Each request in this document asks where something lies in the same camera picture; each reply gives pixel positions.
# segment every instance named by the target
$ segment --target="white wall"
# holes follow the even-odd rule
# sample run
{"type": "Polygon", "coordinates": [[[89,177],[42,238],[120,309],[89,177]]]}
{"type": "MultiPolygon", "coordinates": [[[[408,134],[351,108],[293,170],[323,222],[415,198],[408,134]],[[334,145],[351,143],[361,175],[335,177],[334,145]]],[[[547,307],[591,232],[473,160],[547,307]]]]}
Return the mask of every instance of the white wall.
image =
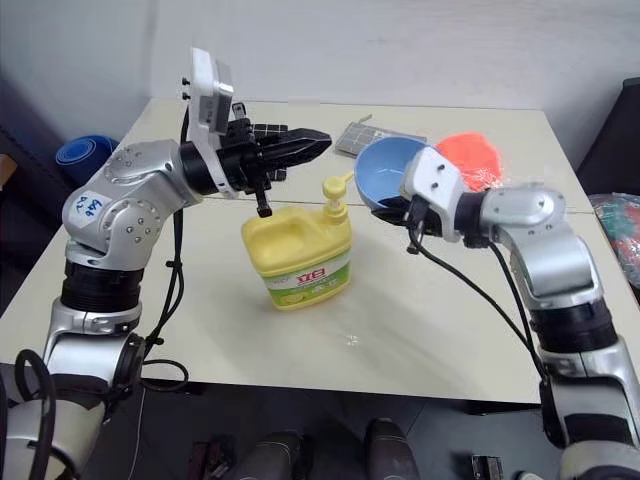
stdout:
{"type": "Polygon", "coordinates": [[[0,66],[65,138],[121,137],[191,44],[239,97],[542,108],[572,163],[629,76],[638,0],[0,0],[0,66]]]}

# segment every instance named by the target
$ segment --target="gray floor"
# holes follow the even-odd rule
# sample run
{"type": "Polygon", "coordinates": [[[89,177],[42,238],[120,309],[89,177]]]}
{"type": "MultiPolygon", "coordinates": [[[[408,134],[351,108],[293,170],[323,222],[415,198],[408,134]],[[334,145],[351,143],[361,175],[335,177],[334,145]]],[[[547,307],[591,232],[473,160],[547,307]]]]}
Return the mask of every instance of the gray floor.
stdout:
{"type": "MultiPolygon", "coordinates": [[[[135,446],[140,392],[105,427],[83,476],[126,479],[135,446]]],[[[134,479],[186,479],[191,445],[231,434],[240,458],[265,434],[296,430],[314,438],[312,479],[364,479],[362,439],[370,419],[393,418],[407,433],[423,479],[471,480],[471,454],[502,458],[505,479],[522,470],[555,478],[559,451],[539,412],[474,416],[464,402],[296,389],[208,386],[201,395],[147,392],[134,479]]]]}

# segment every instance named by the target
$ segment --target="bottle label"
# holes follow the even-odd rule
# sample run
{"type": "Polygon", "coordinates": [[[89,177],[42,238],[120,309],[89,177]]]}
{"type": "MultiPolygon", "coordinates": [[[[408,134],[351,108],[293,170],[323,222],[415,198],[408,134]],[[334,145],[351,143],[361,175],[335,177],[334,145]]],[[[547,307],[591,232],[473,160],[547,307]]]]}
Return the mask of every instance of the bottle label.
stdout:
{"type": "Polygon", "coordinates": [[[349,279],[351,252],[325,260],[297,272],[263,277],[276,305],[286,307],[326,295],[344,285],[349,279]]]}

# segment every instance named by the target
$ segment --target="white sticker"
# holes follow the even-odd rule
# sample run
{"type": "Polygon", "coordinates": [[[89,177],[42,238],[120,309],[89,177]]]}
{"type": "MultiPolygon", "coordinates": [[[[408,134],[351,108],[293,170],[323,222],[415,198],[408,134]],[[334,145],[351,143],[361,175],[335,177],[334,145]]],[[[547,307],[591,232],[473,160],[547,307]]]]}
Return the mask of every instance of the white sticker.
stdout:
{"type": "Polygon", "coordinates": [[[100,212],[109,203],[111,203],[109,197],[86,190],[71,204],[69,222],[79,228],[86,227],[100,218],[100,212]]]}

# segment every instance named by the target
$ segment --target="plastic bag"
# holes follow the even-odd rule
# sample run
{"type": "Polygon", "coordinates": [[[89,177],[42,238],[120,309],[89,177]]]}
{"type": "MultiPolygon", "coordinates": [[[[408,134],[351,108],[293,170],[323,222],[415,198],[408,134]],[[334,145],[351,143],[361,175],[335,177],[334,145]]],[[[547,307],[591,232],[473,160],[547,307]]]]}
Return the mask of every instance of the plastic bag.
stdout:
{"type": "Polygon", "coordinates": [[[459,133],[436,145],[438,151],[460,169],[474,192],[502,185],[502,166],[497,150],[477,132],[459,133]]]}
{"type": "Polygon", "coordinates": [[[590,195],[589,200],[627,280],[640,288],[640,197],[613,193],[590,195]]]}

